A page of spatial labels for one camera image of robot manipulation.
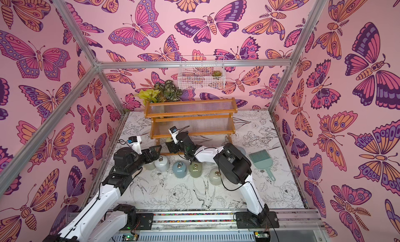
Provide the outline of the pale grey-green tea canister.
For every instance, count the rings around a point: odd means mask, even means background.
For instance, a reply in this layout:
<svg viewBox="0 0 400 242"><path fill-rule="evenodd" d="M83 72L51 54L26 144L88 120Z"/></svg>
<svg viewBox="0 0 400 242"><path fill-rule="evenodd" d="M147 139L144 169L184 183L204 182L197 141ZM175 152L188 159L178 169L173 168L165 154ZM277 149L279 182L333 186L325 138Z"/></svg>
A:
<svg viewBox="0 0 400 242"><path fill-rule="evenodd" d="M211 185L218 186L222 184L221 173L218 168L212 168L210 170L208 179Z"/></svg>

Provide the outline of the cream white tea canister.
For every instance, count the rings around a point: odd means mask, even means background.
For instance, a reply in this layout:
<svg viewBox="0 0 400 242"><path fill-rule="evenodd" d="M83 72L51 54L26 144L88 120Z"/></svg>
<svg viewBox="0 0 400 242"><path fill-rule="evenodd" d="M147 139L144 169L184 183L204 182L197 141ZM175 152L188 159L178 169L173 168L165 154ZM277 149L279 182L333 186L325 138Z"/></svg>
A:
<svg viewBox="0 0 400 242"><path fill-rule="evenodd" d="M148 171L152 171L152 170L156 169L156 166L155 166L154 162L147 163L143 167Z"/></svg>

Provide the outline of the blue tea canister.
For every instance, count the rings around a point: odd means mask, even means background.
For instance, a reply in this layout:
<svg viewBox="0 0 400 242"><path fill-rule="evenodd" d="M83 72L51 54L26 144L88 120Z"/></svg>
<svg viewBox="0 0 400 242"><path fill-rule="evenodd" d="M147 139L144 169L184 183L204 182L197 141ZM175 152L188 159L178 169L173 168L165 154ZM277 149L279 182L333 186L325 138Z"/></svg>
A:
<svg viewBox="0 0 400 242"><path fill-rule="evenodd" d="M187 175L186 164L182 161L175 162L172 170L176 178L184 178Z"/></svg>

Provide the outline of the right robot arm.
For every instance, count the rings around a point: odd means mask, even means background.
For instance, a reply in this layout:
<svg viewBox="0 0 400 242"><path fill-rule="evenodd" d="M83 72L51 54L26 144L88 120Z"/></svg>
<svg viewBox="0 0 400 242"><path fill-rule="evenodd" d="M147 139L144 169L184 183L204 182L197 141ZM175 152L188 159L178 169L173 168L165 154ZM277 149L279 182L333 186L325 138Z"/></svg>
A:
<svg viewBox="0 0 400 242"><path fill-rule="evenodd" d="M275 212L261 199L254 184L250 160L233 144L221 147L205 147L196 145L187 131L180 131L175 126L170 130L172 140L167 142L170 153L183 154L190 163L214 163L217 172L230 183L238 185L229 192L239 190L246 203L245 212L236 212L234 219L238 228L279 228L280 224Z"/></svg>

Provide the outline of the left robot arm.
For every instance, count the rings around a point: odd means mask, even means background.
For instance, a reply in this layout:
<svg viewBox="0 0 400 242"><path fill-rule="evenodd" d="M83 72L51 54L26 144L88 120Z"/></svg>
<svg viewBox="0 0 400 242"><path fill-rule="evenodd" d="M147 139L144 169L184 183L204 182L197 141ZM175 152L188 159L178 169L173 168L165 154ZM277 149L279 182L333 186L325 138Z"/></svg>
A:
<svg viewBox="0 0 400 242"><path fill-rule="evenodd" d="M113 156L114 169L100 184L89 204L60 232L48 235L45 242L108 242L123 228L136 228L140 218L132 205L112 207L133 181L133 174L145 164L160 158L161 146L137 153L130 147L119 149Z"/></svg>

